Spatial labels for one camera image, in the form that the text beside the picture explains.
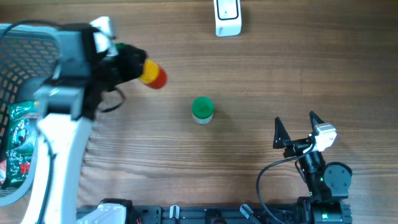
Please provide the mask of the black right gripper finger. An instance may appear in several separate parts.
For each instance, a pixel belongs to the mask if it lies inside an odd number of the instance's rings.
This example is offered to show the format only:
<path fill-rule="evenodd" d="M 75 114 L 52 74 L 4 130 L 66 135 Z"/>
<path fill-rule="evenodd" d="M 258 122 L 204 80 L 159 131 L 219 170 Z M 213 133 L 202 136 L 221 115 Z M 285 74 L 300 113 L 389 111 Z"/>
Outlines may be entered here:
<path fill-rule="evenodd" d="M 289 147 L 292 143 L 292 140 L 285 129 L 285 126 L 282 123 L 282 120 L 279 117 L 275 118 L 275 133 L 273 140 L 273 148 L 274 149 L 282 149 Z"/>
<path fill-rule="evenodd" d="M 324 126 L 325 122 L 320 119 L 320 117 L 314 111 L 309 112 L 309 117 L 312 126 L 312 134 L 314 136 L 319 135 L 320 128 Z"/>

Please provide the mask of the green lid white jar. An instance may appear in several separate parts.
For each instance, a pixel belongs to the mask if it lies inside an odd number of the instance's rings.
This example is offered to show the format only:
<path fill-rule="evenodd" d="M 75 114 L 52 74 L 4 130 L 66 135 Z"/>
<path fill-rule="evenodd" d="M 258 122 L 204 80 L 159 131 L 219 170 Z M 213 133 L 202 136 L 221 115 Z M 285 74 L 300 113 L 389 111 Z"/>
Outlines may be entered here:
<path fill-rule="evenodd" d="M 198 124 L 207 124 L 212 120 L 214 110 L 214 104 L 210 98 L 198 97 L 192 103 L 193 120 Z"/>

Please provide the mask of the green 3M gloves packet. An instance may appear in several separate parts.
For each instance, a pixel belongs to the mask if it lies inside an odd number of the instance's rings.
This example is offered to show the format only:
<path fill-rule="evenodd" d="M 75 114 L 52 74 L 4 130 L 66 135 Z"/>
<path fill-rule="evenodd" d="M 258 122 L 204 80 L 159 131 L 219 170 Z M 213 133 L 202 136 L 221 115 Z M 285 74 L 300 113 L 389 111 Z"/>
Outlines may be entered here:
<path fill-rule="evenodd" d="M 38 131 L 38 102 L 23 101 L 7 105 L 6 176 L 2 189 L 16 189 L 26 180 L 32 163 Z"/>

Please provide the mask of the red yellow sauce bottle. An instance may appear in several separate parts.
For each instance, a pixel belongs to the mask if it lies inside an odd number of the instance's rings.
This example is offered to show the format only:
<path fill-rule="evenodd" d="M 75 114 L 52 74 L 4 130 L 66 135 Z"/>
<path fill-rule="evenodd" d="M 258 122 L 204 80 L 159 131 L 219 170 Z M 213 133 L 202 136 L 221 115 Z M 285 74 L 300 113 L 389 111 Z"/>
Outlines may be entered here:
<path fill-rule="evenodd" d="M 158 63 L 146 59 L 139 80 L 149 88 L 161 89 L 167 83 L 167 74 Z"/>

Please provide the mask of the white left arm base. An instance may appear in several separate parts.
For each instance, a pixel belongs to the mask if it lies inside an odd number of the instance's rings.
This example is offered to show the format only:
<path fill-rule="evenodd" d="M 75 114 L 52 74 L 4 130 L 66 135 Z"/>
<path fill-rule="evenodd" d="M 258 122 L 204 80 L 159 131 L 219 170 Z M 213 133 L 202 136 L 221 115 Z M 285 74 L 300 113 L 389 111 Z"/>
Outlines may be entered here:
<path fill-rule="evenodd" d="M 105 198 L 92 212 L 79 218 L 79 224 L 128 224 L 136 223 L 137 215 L 131 200 Z"/>

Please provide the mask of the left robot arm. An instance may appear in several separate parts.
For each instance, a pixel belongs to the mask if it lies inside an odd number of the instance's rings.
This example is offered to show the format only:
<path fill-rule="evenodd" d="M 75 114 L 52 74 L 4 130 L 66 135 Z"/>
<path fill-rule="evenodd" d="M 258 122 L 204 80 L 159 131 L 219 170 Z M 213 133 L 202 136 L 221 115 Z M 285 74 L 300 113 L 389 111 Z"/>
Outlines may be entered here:
<path fill-rule="evenodd" d="M 32 195 L 24 223 L 75 223 L 83 155 L 102 93 L 140 77 L 147 54 L 90 24 L 56 32 L 60 56 L 34 94 L 39 102 Z"/>

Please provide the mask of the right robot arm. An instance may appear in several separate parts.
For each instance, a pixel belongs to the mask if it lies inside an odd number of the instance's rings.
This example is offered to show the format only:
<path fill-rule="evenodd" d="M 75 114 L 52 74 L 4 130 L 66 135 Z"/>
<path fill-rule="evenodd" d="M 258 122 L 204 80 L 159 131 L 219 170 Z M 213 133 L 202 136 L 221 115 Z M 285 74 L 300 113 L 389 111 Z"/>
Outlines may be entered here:
<path fill-rule="evenodd" d="M 310 112 L 312 132 L 303 139 L 292 140 L 282 123 L 275 119 L 274 149 L 284 149 L 286 159 L 295 157 L 296 169 L 308 187 L 310 195 L 299 197 L 295 223 L 351 223 L 349 205 L 343 203 L 353 175 L 342 162 L 325 162 L 322 152 L 337 137 L 336 128 Z"/>

